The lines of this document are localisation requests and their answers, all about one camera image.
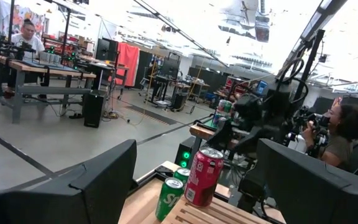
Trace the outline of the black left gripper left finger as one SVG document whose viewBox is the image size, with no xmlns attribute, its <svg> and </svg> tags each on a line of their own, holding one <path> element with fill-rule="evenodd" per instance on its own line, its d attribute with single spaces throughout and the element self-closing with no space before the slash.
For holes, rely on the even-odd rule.
<svg viewBox="0 0 358 224">
<path fill-rule="evenodd" d="M 128 139 L 32 190 L 0 190 L 0 223 L 117 223 L 136 158 Z"/>
</svg>

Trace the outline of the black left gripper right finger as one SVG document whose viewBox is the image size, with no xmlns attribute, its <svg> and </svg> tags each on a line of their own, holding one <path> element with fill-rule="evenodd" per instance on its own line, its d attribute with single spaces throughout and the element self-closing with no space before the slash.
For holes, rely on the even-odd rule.
<svg viewBox="0 0 358 224">
<path fill-rule="evenodd" d="M 287 223 L 358 224 L 358 175 L 269 139 L 259 139 L 256 168 Z"/>
</svg>

